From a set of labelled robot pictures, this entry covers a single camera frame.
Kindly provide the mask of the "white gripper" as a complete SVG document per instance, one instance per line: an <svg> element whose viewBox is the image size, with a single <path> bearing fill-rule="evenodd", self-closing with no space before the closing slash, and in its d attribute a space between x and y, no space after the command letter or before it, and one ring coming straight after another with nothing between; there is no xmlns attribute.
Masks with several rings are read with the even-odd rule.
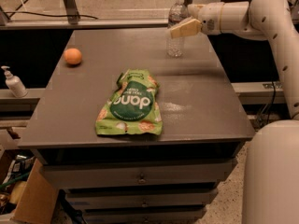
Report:
<svg viewBox="0 0 299 224"><path fill-rule="evenodd" d="M222 7L223 2L206 5L189 4L187 9L192 18L187 18L172 26L169 29L170 37L193 36L200 31L205 35L219 35L221 33Z"/></svg>

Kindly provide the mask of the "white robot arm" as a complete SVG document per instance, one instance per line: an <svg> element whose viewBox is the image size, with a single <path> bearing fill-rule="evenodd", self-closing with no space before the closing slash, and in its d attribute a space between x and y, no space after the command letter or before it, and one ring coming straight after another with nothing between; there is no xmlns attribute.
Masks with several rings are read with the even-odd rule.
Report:
<svg viewBox="0 0 299 224"><path fill-rule="evenodd" d="M189 4L190 17L170 38L233 34L270 46L284 104L250 141L244 169L242 224L299 224L299 33L288 0Z"/></svg>

